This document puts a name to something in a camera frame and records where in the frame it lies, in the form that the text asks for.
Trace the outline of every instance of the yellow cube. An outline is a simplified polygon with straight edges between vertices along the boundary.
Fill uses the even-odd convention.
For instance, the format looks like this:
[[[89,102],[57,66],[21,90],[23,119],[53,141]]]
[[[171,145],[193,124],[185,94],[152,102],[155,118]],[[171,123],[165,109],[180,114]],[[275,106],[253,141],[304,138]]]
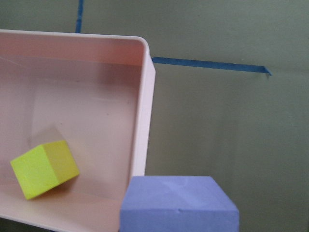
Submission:
[[[39,145],[12,160],[11,166],[27,200],[79,174],[64,140]]]

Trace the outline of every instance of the pink bin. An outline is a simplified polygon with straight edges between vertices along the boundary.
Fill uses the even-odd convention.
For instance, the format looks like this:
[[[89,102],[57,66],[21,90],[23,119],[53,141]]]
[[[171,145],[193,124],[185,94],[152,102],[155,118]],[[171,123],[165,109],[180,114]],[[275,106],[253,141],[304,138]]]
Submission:
[[[0,30],[0,217],[58,232],[117,232],[144,175],[155,84],[139,37]],[[80,175],[27,201],[10,160],[66,140]]]

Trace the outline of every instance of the blue cube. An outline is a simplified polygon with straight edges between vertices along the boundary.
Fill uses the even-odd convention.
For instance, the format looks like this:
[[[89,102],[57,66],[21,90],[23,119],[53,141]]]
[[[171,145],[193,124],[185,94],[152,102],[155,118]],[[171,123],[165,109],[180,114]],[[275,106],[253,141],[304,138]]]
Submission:
[[[238,232],[239,211],[210,176],[135,176],[120,232]]]

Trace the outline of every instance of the blue tape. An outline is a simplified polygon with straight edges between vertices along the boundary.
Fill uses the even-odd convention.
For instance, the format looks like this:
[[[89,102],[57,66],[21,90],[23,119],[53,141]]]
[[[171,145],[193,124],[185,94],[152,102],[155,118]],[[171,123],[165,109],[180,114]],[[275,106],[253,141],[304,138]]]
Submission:
[[[233,64],[233,63],[222,63],[212,61],[201,61],[191,59],[175,59],[175,58],[164,58],[164,57],[153,57],[153,63],[158,64],[171,64],[171,65],[182,65],[191,67],[211,68],[211,69],[225,69],[255,73],[267,73],[272,76],[271,72],[264,66],[250,65],[250,64]]]
[[[83,10],[84,10],[84,0],[79,0],[75,33],[81,33],[81,30],[82,30],[82,19],[83,19]]]

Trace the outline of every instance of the block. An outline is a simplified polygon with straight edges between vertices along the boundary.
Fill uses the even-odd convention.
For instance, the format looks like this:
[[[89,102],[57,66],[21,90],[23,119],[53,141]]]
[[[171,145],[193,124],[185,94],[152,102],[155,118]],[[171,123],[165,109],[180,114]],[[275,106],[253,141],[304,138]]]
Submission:
[[[209,176],[136,176],[120,232],[238,232],[239,211]]]
[[[79,174],[66,141],[39,145],[11,161],[27,200]]]

